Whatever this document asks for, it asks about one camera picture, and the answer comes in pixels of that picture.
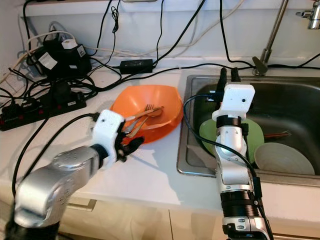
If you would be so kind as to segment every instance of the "sink basin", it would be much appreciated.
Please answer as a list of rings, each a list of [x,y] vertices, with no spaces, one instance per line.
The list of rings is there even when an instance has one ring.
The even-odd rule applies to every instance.
[[[215,90],[219,76],[191,75],[185,99]],[[291,135],[265,142],[285,144],[300,151],[312,164],[315,175],[291,174],[257,169],[262,182],[320,187],[320,78],[242,76],[255,89],[253,108],[247,117],[258,123],[264,134],[290,131]],[[189,120],[199,133],[200,125],[212,117],[215,103],[198,98],[189,105]],[[177,169],[182,174],[215,177],[217,162],[182,124]]]

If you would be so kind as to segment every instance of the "white cable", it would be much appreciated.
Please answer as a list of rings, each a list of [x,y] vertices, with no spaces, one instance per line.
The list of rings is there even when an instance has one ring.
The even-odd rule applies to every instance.
[[[202,2],[202,0],[199,0],[197,8],[200,6],[201,2]],[[194,39],[195,39],[195,35],[196,35],[197,27],[198,27],[198,20],[199,20],[199,14],[197,14],[197,15],[195,16],[193,32],[192,32],[192,35],[191,35],[189,44],[192,44],[192,42],[193,42]],[[178,53],[178,54],[176,54],[176,55],[170,56],[170,57],[171,57],[171,58],[179,57],[180,55],[184,54],[189,48],[190,48],[190,46],[186,47],[182,52],[180,52],[180,53]]]
[[[92,50],[99,50],[99,51],[105,51],[105,52],[111,52],[112,53],[112,49],[110,48],[97,48],[97,47],[91,47],[91,46],[83,46],[85,49],[92,49]],[[141,55],[141,54],[144,54],[144,53],[141,53],[141,52],[135,52],[135,51],[130,51],[130,50],[114,50],[113,51],[114,53],[117,53],[117,54],[124,54],[126,56],[132,56],[132,57],[136,57],[137,54],[138,55]]]
[[[37,39],[37,38],[40,38],[40,37],[44,37],[44,36],[47,36],[47,35],[50,35],[50,34],[68,34],[70,35],[74,40],[76,40],[75,36],[73,36],[70,32],[67,32],[67,31],[51,31],[51,32],[47,32],[47,33],[43,33],[43,34],[40,34],[40,35],[37,35],[37,36],[33,36],[33,37],[30,37],[28,39],[28,41],[26,42],[26,46],[29,45],[29,43],[34,40],[34,39]]]
[[[222,17],[222,19],[226,19],[226,18],[228,18],[230,15],[232,15],[232,14],[244,3],[244,1],[245,1],[245,0],[240,0],[240,1],[238,2],[238,4],[237,4],[236,6],[234,6],[234,8],[233,8],[230,12],[228,12],[226,15],[224,15],[224,16]],[[217,20],[216,22],[214,22],[212,25],[208,26],[207,29],[204,30],[204,32],[203,32],[194,42],[192,42],[192,43],[190,43],[190,44],[180,44],[180,45],[176,46],[176,48],[191,47],[191,46],[195,45],[196,43],[198,43],[198,42],[202,39],[202,37],[203,37],[204,35],[206,35],[211,29],[213,29],[213,28],[214,28],[216,25],[218,25],[219,23],[220,23],[220,19]],[[172,47],[172,46],[163,46],[163,47],[160,47],[159,50],[169,49],[169,48],[171,48],[171,47]],[[156,51],[157,51],[157,49],[153,49],[153,50],[151,50],[151,51],[149,51],[149,52],[146,52],[146,53],[144,53],[144,54],[145,54],[145,55],[148,55],[148,54],[151,54],[151,53],[156,52]]]
[[[34,51],[37,50],[37,49],[38,49],[38,47],[35,48],[35,49],[30,50],[30,52],[32,53],[32,52],[34,52]],[[27,55],[28,55],[27,52],[24,53],[23,55],[21,55],[21,56],[17,59],[16,63],[11,67],[11,69],[12,69],[12,70],[15,69],[15,68],[19,65],[19,63],[20,63]],[[10,75],[10,73],[11,73],[11,72],[8,71],[8,72],[6,72],[6,73],[3,75],[3,78],[0,80],[0,84],[7,79],[7,77]]]
[[[240,0],[236,6],[234,6],[234,8],[232,10],[230,10],[226,15],[224,15],[222,18],[223,19],[226,19],[228,18],[230,15],[232,15],[243,3],[244,3],[245,0]],[[180,45],[177,45],[176,48],[189,48],[189,47],[192,47],[193,45],[195,45],[196,43],[198,43],[202,37],[204,35],[206,35],[211,29],[213,29],[216,25],[218,25],[220,23],[220,20],[217,20],[216,22],[214,22],[212,25],[208,26],[206,28],[206,30],[204,30],[203,33],[200,34],[200,36],[198,36],[198,38],[192,42],[192,43],[188,43],[188,44],[180,44]],[[168,45],[168,46],[162,46],[162,47],[159,47],[158,49],[159,50],[165,50],[165,49],[170,49],[172,46]],[[87,49],[94,49],[94,50],[100,50],[100,51],[105,51],[105,52],[112,52],[112,49],[109,49],[109,48],[95,48],[95,47],[88,47],[88,46],[85,46],[85,48]],[[145,53],[140,53],[140,54],[132,54],[132,53],[128,53],[128,52],[125,52],[123,50],[115,50],[114,52],[115,53],[118,53],[118,54],[123,54],[124,56],[131,56],[131,57],[143,57],[143,56],[151,56],[151,57],[155,57],[153,55],[150,55],[154,52],[156,52],[157,49],[152,49],[148,52],[145,52]],[[177,57],[179,55],[181,55],[182,53],[179,53],[178,55],[173,55],[173,56],[167,56],[167,57]]]

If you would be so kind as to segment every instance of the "black power strip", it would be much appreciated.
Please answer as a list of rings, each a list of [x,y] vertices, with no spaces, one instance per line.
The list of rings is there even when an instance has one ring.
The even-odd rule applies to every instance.
[[[31,124],[46,118],[69,113],[87,106],[82,92],[60,94],[56,98],[47,93],[39,100],[34,98],[18,105],[16,103],[2,108],[0,115],[0,131],[7,131],[23,125]]]

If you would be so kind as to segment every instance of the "cabinet door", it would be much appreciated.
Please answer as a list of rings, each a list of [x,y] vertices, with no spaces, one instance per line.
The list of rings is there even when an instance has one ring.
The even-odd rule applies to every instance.
[[[106,240],[171,240],[169,211],[97,201],[92,212],[67,209],[60,231]]]
[[[208,215],[187,210],[170,210],[174,240],[226,240],[222,214]],[[274,239],[320,240],[320,223],[269,219]]]
[[[222,217],[190,210],[170,210],[173,239],[226,240],[222,230]]]

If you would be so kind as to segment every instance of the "white countertop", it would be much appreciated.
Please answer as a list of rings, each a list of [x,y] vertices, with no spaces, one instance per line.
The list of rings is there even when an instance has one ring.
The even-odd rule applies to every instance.
[[[99,93],[87,107],[52,117],[25,153],[18,177],[35,159],[44,144],[67,121],[84,113],[108,109],[119,93],[130,85],[161,84],[178,87],[184,97],[188,75],[217,75],[219,68],[177,70],[149,79],[126,82],[110,91]],[[270,70],[268,75],[316,77],[314,70]],[[242,76],[251,71],[242,71]],[[97,71],[93,79],[105,86],[117,79],[108,71]],[[42,121],[0,132],[0,185],[10,185],[17,158],[30,136]],[[53,142],[37,168],[47,165],[55,155],[90,144],[91,120],[77,121]],[[140,147],[126,163],[117,162],[108,170],[100,170],[74,196],[102,201],[129,201],[164,208],[188,208],[221,214],[221,202],[215,178],[182,175],[177,171],[180,126],[163,139]],[[320,188],[262,183],[263,203],[269,218],[320,222]]]

